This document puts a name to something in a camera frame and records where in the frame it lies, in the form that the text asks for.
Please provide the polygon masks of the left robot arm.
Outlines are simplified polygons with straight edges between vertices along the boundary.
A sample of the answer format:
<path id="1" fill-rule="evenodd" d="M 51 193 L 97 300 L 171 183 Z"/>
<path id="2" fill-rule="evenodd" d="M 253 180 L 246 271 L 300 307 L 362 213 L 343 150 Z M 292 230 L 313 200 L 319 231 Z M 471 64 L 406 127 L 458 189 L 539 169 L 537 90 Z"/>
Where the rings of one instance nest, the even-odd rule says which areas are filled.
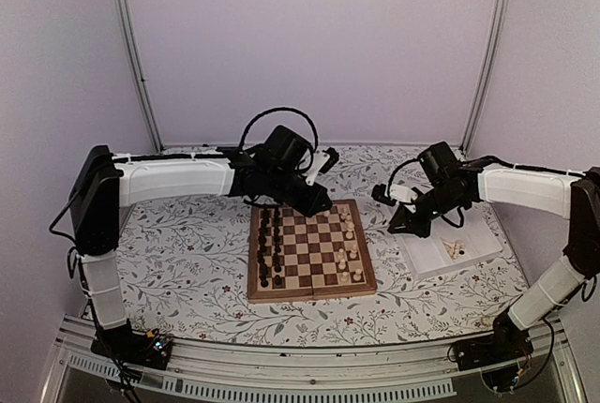
<path id="1" fill-rule="evenodd" d="M 278 125 L 264 142 L 220 146 L 199 154 L 117 155 L 106 145 L 89 152 L 60 215 L 69 215 L 73 232 L 68 270 L 80 278 L 96 337 L 92 351 L 126 365 L 166 369 L 172 338 L 158 330 L 133 331 L 126 315 L 115 250 L 120 211 L 139 202 L 181 196 L 260 197 L 315 216 L 332 206 L 317 178 L 339 160 L 334 148 L 322 150 Z"/>

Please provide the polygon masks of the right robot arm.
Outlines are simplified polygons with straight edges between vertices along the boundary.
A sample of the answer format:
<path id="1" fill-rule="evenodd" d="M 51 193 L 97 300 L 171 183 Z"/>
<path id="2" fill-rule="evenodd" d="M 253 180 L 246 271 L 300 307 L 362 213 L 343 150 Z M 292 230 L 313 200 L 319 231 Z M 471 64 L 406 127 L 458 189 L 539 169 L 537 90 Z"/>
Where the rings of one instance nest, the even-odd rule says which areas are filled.
<path id="1" fill-rule="evenodd" d="M 470 157 L 495 155 L 511 163 L 557 169 L 587 170 L 599 164 L 599 138 L 536 136 L 517 139 L 477 137 Z M 567 222 L 557 216 L 517 206 L 493 205 L 524 275 L 537 279 L 559 256 L 567 242 Z M 599 400 L 599 293 L 590 302 L 579 298 L 559 311 L 587 399 Z"/>

